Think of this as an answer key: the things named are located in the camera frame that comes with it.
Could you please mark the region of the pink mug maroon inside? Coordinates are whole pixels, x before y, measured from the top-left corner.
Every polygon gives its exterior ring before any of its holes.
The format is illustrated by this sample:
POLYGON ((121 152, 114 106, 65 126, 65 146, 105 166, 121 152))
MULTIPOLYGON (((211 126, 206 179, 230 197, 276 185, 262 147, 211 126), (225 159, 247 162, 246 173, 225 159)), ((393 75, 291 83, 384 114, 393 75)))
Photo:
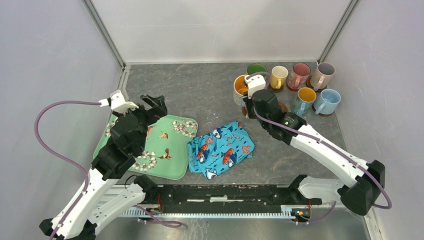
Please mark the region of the pink mug maroon inside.
POLYGON ((310 73, 311 73, 311 68, 306 63, 303 63, 303 62, 296 63, 292 67, 292 71, 286 85, 300 89, 302 88, 303 84, 306 82, 307 78, 310 76, 310 73))

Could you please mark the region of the green inside floral mug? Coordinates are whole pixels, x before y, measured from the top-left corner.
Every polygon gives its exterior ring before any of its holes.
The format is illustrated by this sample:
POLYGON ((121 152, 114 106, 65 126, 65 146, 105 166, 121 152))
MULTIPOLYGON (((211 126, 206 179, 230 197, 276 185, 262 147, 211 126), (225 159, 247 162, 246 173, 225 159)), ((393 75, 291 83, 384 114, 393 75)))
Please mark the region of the green inside floral mug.
POLYGON ((251 75, 258 72, 268 72, 268 70, 260 63, 252 63, 247 67, 246 72, 248 75, 251 75))

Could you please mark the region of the red round coaster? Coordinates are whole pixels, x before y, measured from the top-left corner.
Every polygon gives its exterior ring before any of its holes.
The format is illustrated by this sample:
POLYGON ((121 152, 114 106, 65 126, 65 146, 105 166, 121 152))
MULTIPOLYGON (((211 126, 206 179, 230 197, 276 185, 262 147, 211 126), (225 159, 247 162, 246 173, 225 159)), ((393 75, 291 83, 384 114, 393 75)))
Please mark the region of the red round coaster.
POLYGON ((292 87, 290 85, 287 85, 287 88, 292 92, 297 92, 300 89, 299 87, 292 87))

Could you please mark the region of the brown wooden coaster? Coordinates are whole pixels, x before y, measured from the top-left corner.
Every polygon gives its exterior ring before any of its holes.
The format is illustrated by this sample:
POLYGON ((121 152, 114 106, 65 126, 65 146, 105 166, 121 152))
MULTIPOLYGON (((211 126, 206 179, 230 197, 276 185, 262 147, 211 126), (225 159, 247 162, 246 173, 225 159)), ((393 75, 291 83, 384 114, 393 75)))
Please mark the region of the brown wooden coaster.
POLYGON ((282 110, 284 113, 289 112, 289 109, 287 108, 287 106, 286 106, 284 103, 279 102, 278 104, 279 104, 279 106, 280 106, 281 110, 282 110))
MULTIPOLYGON (((305 82, 305 84, 306 84, 306 86, 308 87, 308 88, 310 88, 310 89, 313 89, 313 86, 311 85, 311 76, 309 76, 307 79, 306 79, 306 82, 305 82)), ((328 86, 325 86, 324 88, 322 88, 322 89, 318 89, 317 91, 316 91, 316 93, 321 93, 323 90, 325 90, 325 89, 327 89, 328 88, 328 86)))
POLYGON ((242 114, 244 115, 244 117, 245 117, 246 119, 248 119, 248 118, 249 118, 249 116, 248 116, 248 111, 247 111, 247 109, 246 109, 246 107, 245 107, 245 106, 242 106, 242 107, 241 107, 241 112, 242 112, 242 114))
POLYGON ((334 114, 334 112, 330 113, 330 114, 323 114, 323 113, 315 113, 316 115, 322 116, 322 117, 329 117, 331 115, 334 114))

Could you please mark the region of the dark brown round coaster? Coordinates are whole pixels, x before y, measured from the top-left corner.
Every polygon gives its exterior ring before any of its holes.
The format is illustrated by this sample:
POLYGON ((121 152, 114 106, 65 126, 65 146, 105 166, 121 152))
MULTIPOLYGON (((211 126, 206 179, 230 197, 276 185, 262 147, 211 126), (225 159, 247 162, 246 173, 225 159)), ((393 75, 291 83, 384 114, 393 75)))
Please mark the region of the dark brown round coaster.
POLYGON ((280 88, 274 88, 271 85, 268 86, 268 89, 274 93, 280 93, 283 91, 284 86, 281 86, 280 88))

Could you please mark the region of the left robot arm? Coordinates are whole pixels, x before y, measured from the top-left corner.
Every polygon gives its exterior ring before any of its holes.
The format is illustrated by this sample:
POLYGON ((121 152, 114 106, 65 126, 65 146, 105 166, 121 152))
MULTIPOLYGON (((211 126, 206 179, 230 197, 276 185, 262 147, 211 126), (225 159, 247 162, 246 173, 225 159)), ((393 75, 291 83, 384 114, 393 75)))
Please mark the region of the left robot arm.
POLYGON ((145 151, 149 126, 168 113, 164 96, 143 94, 141 100, 149 105, 137 104, 125 99, 117 90, 108 98, 95 102, 98 107, 110 107, 116 116, 110 137, 86 170, 76 163, 84 175, 84 181, 69 203, 54 218, 44 219, 40 230, 54 240, 93 240, 101 230, 123 211, 144 202, 153 203, 157 190, 146 176, 130 185, 129 191, 113 198, 96 209, 97 203, 113 187, 136 158, 145 151))

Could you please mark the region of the light blue mug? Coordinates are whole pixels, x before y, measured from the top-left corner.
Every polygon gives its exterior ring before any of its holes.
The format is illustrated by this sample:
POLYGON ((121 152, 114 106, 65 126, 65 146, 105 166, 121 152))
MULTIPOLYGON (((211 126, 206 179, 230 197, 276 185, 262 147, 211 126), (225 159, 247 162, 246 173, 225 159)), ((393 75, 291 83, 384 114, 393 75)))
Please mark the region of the light blue mug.
POLYGON ((334 89, 324 89, 319 93, 312 106, 316 109, 315 113, 317 114, 331 114, 335 112, 341 99, 341 95, 338 91, 334 89))

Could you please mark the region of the yellow mug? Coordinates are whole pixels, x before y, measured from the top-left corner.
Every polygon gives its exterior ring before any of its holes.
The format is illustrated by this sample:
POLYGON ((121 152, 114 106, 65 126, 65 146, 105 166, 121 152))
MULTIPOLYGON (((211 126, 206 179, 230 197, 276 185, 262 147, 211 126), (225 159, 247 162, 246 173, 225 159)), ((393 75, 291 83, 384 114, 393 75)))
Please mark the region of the yellow mug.
POLYGON ((286 67, 281 65, 274 66, 271 70, 270 85, 275 89, 284 86, 288 75, 289 71, 286 67))

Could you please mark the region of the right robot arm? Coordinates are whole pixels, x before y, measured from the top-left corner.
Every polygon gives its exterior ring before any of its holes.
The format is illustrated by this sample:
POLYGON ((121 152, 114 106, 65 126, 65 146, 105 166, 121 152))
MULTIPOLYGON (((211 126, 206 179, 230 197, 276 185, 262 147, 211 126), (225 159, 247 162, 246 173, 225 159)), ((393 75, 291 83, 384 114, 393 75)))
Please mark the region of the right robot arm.
POLYGON ((367 162, 319 134, 302 117, 283 111, 276 95, 261 89, 242 97, 247 115, 255 117, 274 139, 298 149, 335 174, 335 179, 300 175, 289 189, 289 199, 302 204, 307 199, 340 202, 351 212, 365 216, 372 207, 391 209, 385 191, 385 171, 378 160, 367 162))

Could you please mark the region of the small cup orange inside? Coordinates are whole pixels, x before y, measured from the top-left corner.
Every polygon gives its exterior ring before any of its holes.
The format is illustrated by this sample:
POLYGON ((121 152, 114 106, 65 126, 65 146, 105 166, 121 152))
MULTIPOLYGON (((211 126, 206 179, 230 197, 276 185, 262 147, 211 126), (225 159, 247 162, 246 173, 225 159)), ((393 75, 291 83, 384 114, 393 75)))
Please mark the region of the small cup orange inside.
POLYGON ((310 109, 317 98, 316 92, 308 87, 302 87, 298 90, 290 109, 297 116, 303 117, 306 111, 310 109))

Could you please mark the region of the floral cup orange inside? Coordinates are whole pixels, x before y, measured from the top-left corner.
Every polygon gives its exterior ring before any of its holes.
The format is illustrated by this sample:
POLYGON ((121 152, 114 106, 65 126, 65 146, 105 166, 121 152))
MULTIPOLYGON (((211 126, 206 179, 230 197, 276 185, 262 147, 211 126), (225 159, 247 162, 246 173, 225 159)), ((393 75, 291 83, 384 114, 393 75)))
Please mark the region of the floral cup orange inside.
POLYGON ((246 105, 243 99, 244 93, 248 91, 248 87, 244 82, 246 76, 246 74, 240 75, 233 82, 233 101, 240 107, 246 105))

